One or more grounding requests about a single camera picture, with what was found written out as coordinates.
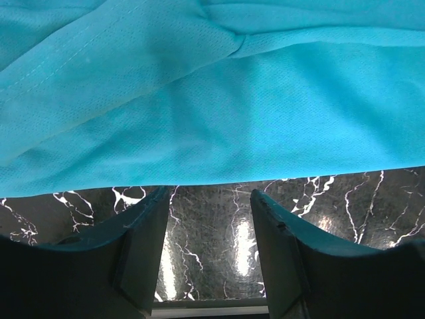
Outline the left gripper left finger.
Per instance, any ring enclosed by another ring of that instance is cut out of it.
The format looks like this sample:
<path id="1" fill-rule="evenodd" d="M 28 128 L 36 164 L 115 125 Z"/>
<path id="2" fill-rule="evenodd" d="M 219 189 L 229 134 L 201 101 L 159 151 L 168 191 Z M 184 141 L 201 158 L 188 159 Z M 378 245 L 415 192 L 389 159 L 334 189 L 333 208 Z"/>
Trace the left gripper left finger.
<path id="1" fill-rule="evenodd" d="M 169 215 L 169 190 L 55 245 L 1 238 L 2 318 L 147 318 Z"/>

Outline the teal t shirt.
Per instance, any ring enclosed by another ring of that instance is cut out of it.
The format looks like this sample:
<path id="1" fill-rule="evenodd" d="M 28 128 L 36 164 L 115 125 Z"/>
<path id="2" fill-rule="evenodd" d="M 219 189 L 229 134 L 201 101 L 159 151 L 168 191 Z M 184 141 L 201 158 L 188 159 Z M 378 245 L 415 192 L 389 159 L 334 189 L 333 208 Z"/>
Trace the teal t shirt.
<path id="1" fill-rule="evenodd" d="M 423 1 L 2 1 L 1 195 L 424 165 Z"/>

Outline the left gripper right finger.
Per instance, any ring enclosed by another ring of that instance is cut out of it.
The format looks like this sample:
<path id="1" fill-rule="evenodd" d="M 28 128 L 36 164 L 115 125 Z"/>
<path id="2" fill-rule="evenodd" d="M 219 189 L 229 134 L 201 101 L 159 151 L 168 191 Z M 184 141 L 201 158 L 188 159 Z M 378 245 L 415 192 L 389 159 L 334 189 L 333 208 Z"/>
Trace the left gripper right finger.
<path id="1" fill-rule="evenodd" d="M 423 318 L 424 241 L 352 243 L 250 196 L 271 318 Z"/>

